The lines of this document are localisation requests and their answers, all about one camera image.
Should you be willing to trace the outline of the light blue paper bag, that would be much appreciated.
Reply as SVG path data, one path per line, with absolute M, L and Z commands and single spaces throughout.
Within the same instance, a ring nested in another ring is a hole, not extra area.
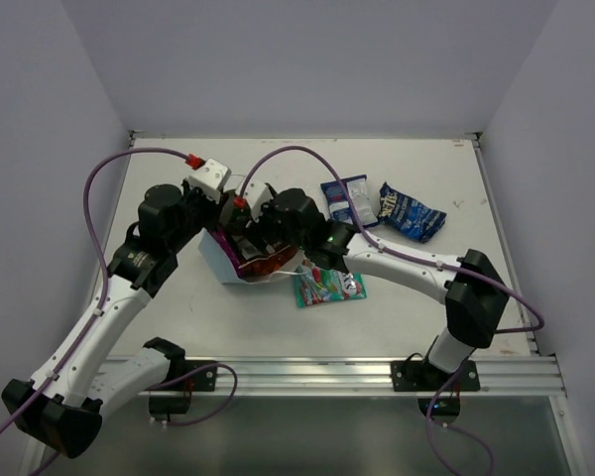
M 304 253 L 296 246 L 271 243 L 253 233 L 262 204 L 275 197 L 267 183 L 240 181 L 223 192 L 215 227 L 203 231 L 198 251 L 222 285 L 261 285 L 298 276 Z

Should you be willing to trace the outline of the purple snack bag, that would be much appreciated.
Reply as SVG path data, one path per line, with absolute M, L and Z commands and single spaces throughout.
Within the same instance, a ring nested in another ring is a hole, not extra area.
M 242 274 L 241 265 L 243 261 L 237 243 L 221 225 L 216 226 L 216 229 L 211 232 L 211 236 L 229 260 L 236 275 L 240 276 Z

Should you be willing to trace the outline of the red chips bag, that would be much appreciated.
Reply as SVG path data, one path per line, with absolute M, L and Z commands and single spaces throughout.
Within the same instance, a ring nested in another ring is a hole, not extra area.
M 292 271 L 301 261 L 300 250 L 288 246 L 275 253 L 253 258 L 236 268 L 239 279 L 248 282 L 270 278 L 279 272 Z

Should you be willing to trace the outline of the blue white snack bag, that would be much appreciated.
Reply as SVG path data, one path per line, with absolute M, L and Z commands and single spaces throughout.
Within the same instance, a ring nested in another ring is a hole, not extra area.
M 354 215 L 351 206 L 354 206 L 357 217 L 364 227 L 376 226 L 379 221 L 371 206 L 367 176 L 343 178 L 341 181 L 344 183 L 347 194 L 337 181 L 324 182 L 320 185 L 330 218 L 345 223 L 353 223 Z

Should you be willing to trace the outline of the blue kettle chips bag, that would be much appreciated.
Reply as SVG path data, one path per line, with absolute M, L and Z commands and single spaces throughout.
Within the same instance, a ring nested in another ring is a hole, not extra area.
M 424 205 L 386 182 L 380 188 L 380 209 L 377 218 L 403 236 L 418 243 L 426 243 L 445 224 L 447 214 Z

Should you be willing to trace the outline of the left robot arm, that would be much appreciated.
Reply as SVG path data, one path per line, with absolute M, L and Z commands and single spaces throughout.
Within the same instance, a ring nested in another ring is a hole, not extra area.
M 178 266 L 178 253 L 215 224 L 221 193 L 184 183 L 155 185 L 138 220 L 103 269 L 103 281 L 84 315 L 27 380 L 11 380 L 1 394 L 10 421 L 67 457 L 80 456 L 104 421 L 147 390 L 187 384 L 192 371 L 184 350 L 166 339 L 146 342 L 112 372 L 99 369 L 130 322 L 156 296 Z

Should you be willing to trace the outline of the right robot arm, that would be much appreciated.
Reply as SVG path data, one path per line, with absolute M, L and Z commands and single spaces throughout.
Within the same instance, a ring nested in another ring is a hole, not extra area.
M 267 185 L 247 185 L 237 202 L 250 212 L 261 238 L 298 247 L 319 268 L 380 278 L 442 304 L 446 326 L 421 366 L 431 388 L 446 388 L 474 351 L 490 347 L 509 296 L 485 254 L 468 250 L 458 257 L 397 245 L 355 224 L 325 218 L 300 188 L 273 193 Z

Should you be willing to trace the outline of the teal candy bag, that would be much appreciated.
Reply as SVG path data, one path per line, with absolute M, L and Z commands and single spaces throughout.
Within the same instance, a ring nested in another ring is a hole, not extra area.
M 325 270 L 308 261 L 297 267 L 293 276 L 293 286 L 299 308 L 367 297 L 360 274 Z

